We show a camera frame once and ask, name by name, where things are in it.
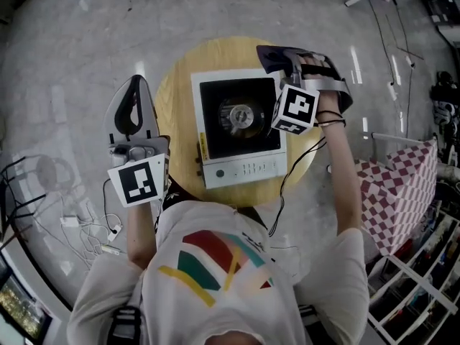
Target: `charger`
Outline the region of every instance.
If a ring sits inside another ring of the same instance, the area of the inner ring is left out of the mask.
[[[63,217],[60,217],[59,219],[60,219],[60,223],[65,227],[79,227],[80,226],[77,216],[63,216]]]

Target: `strap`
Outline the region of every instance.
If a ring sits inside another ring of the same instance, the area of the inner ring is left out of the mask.
[[[107,345],[140,345],[142,316],[143,275],[137,283],[128,305],[115,310],[110,327]]]
[[[126,306],[114,313],[107,345],[139,345],[141,338],[141,312]]]
[[[332,68],[326,68],[323,66],[318,65],[309,65],[309,64],[302,64],[302,75],[305,74],[319,74],[324,75],[325,77],[333,78],[336,75],[336,71]]]
[[[342,80],[334,80],[332,78],[304,79],[302,80],[302,88],[316,89],[317,91],[337,91],[350,96],[346,83]]]

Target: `gray floor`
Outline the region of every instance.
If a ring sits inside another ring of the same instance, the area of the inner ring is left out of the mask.
[[[354,156],[382,158],[394,148],[365,140],[363,118],[370,132],[405,134],[410,68],[406,54],[397,49],[405,47],[403,31],[393,4],[372,2],[390,61],[393,65],[394,56],[400,76],[393,101],[387,89],[390,69],[369,2],[347,8],[345,1],[29,0],[9,29],[0,97],[7,125],[5,157],[29,157],[17,169],[17,187],[25,198],[47,193],[37,205],[37,220],[64,241],[61,214],[78,213],[88,219],[87,206],[94,216],[103,214],[102,183],[109,159],[101,125],[114,91],[129,76],[142,73],[155,92],[177,59],[214,37],[260,37],[333,58],[354,97],[355,105],[346,112]],[[436,71],[454,73],[454,63],[421,2],[397,2],[409,48],[424,58],[413,57],[409,137],[426,139],[435,129],[428,90]],[[314,254],[335,234],[327,164],[323,149],[297,188],[286,193],[287,205],[272,246],[284,248],[275,249],[274,255],[287,262],[293,280],[308,271]],[[267,224],[277,208],[278,201],[261,207]],[[107,209],[126,223],[126,211],[111,187]],[[77,232],[68,228],[66,233],[81,249]],[[84,263],[36,222],[28,237],[42,269],[73,303],[87,270]],[[123,231],[115,245],[125,249],[125,244]]]

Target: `wooden tabletop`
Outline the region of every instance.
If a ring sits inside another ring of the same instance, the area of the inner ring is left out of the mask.
[[[261,68],[256,46],[272,45],[252,37],[225,37],[204,42],[187,52],[163,78],[154,99],[161,135],[169,135],[170,175],[189,193],[203,201],[230,206],[247,207],[272,201],[280,195],[282,177],[254,183],[207,190],[198,157],[198,131],[193,107],[191,73],[240,68]],[[297,158],[320,139],[321,131],[314,128],[305,135],[287,133],[287,169]],[[286,189],[296,184],[310,166],[315,152],[298,163],[287,179]]]

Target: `power adapter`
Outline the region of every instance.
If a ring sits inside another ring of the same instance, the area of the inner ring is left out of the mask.
[[[109,242],[112,242],[113,240],[115,240],[116,236],[121,231],[121,226],[120,225],[115,225],[115,227],[113,229],[110,229],[110,230],[111,230],[111,233],[109,234],[107,239],[109,240]]]
[[[79,227],[77,216],[64,216],[60,218],[60,223],[66,227]]]

